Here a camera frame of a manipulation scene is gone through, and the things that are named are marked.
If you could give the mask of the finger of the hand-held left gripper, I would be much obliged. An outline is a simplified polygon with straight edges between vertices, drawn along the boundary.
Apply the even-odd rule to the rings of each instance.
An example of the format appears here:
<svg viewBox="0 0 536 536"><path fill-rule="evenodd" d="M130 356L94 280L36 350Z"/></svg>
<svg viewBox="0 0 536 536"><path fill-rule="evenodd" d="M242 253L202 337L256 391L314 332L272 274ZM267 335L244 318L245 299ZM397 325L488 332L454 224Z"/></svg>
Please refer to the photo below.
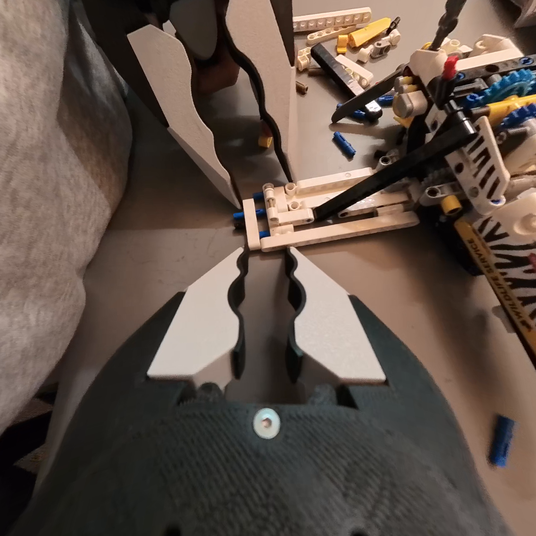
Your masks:
<svg viewBox="0 0 536 536"><path fill-rule="evenodd" d="M153 25L127 35L168 123L167 130L211 184L235 207L241 198L220 162L214 136L199 116L192 95L192 66L184 45Z"/></svg>
<svg viewBox="0 0 536 536"><path fill-rule="evenodd" d="M298 180L298 113L291 1L229 1L224 31L254 87L261 120L285 177Z"/></svg>

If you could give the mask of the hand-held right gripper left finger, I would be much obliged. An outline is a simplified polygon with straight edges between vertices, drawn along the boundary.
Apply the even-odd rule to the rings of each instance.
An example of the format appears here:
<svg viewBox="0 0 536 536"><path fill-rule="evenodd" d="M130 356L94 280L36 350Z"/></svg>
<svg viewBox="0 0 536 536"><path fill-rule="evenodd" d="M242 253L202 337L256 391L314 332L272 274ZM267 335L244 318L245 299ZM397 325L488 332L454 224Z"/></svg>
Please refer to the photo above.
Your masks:
<svg viewBox="0 0 536 536"><path fill-rule="evenodd" d="M151 379L229 384L245 368L248 250L239 247L185 291L148 368Z"/></svg>

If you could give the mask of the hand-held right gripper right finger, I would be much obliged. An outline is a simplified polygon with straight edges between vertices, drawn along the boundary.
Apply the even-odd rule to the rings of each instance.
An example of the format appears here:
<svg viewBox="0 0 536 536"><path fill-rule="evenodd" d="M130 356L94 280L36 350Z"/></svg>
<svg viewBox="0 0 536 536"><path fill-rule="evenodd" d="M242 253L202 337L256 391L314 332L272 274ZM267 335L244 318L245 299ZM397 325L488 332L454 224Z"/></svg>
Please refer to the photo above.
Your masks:
<svg viewBox="0 0 536 536"><path fill-rule="evenodd" d="M384 384L351 295L295 247L286 249L286 275L294 309L286 345L291 382L304 389Z"/></svg>

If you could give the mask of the zebra striped lego helicopter model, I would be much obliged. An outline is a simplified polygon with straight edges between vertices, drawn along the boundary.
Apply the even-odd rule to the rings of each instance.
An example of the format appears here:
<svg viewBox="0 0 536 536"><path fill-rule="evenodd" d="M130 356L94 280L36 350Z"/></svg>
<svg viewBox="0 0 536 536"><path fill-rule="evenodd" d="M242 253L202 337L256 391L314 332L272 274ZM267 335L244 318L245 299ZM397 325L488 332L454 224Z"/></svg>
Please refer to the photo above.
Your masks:
<svg viewBox="0 0 536 536"><path fill-rule="evenodd" d="M535 55L499 35L452 39L465 3L447 1L433 41L333 113L394 96L380 106L401 129L374 169L264 185L261 251L423 221L485 276L535 364Z"/></svg>

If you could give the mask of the short white lego beam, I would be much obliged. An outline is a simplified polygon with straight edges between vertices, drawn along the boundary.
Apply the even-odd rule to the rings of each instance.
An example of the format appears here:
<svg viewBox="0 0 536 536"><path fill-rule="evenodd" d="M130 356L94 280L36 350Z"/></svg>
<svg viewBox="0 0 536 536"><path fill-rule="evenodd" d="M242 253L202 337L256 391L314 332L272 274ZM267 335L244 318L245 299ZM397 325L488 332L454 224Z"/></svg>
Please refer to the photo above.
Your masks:
<svg viewBox="0 0 536 536"><path fill-rule="evenodd" d="M251 251L261 250L261 239L270 236L270 231L259 228L259 220L266 220L266 206L262 191L253 193L243 201L241 211L233 213L233 225L237 231L245 231L247 247Z"/></svg>

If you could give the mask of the long black lego beam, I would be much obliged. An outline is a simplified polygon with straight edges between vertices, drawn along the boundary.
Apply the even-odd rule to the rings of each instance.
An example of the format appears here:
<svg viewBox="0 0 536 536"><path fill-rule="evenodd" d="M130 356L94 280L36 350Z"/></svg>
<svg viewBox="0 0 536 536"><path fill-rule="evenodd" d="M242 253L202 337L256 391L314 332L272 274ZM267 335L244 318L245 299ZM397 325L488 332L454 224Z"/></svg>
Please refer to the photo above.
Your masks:
<svg viewBox="0 0 536 536"><path fill-rule="evenodd" d="M336 61L335 57L333 57L323 44L314 45L311 48L310 54L312 59L318 63L327 77L334 82L337 88L341 90L346 97L352 98L364 92L359 81L353 78L345 70L345 67Z"/></svg>

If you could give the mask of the thin white lego beam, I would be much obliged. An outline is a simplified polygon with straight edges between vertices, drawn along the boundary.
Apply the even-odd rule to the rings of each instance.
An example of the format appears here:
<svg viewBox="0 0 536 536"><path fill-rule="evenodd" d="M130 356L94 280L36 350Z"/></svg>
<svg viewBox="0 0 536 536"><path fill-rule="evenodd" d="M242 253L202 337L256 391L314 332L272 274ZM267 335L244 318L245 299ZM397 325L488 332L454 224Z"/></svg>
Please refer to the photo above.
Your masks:
<svg viewBox="0 0 536 536"><path fill-rule="evenodd" d="M358 25L356 24L323 28L308 34L306 43L307 46L314 46L318 43L336 39L339 35L347 35L357 29Z"/></svg>

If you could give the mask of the yellow curved lego panel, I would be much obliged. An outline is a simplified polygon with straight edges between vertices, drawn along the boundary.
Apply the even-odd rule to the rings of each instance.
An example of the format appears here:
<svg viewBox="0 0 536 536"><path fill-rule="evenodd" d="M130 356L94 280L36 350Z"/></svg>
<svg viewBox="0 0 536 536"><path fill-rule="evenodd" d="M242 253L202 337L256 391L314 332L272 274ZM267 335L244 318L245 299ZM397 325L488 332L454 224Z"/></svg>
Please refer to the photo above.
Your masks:
<svg viewBox="0 0 536 536"><path fill-rule="evenodd" d="M352 48L359 48L373 38L379 36L382 32L387 30L390 25L391 19L388 17L369 23L364 28L348 34L348 45Z"/></svg>

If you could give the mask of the white grey lego connector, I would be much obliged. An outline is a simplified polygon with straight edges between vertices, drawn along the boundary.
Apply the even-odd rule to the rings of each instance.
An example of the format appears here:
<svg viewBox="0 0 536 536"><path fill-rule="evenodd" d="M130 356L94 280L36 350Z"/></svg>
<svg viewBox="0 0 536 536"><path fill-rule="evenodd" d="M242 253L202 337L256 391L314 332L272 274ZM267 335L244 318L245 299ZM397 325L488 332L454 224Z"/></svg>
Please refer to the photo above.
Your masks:
<svg viewBox="0 0 536 536"><path fill-rule="evenodd" d="M361 48L357 54L357 60L361 63L367 63L370 59L384 57L392 48L398 46L400 39L400 32L394 29L388 35Z"/></svg>

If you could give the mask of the person's left hand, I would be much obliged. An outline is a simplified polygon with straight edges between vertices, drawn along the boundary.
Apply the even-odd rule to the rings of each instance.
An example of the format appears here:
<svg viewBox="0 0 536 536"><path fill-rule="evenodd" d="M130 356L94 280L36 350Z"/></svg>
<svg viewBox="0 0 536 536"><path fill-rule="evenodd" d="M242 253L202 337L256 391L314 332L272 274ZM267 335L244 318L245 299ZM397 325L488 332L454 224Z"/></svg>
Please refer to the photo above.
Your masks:
<svg viewBox="0 0 536 536"><path fill-rule="evenodd" d="M208 59L195 58L195 87L199 96L212 95L234 86L245 69L236 61L225 40L217 42L214 53Z"/></svg>

